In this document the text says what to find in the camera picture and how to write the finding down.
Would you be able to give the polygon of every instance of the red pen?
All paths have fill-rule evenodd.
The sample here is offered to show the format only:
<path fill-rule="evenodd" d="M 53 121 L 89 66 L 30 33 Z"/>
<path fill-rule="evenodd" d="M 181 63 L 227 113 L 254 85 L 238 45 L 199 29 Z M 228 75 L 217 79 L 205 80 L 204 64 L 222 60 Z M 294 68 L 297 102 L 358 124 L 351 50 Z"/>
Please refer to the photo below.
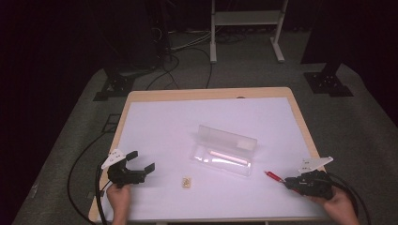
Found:
<path fill-rule="evenodd" d="M 264 173 L 265 173 L 267 176 L 269 176 L 270 178 L 272 178 L 272 179 L 274 179 L 274 180 L 276 180 L 276 181 L 278 181 L 278 182 L 284 183 L 284 180 L 283 180 L 281 177 L 275 175 L 273 172 L 264 172 Z"/>

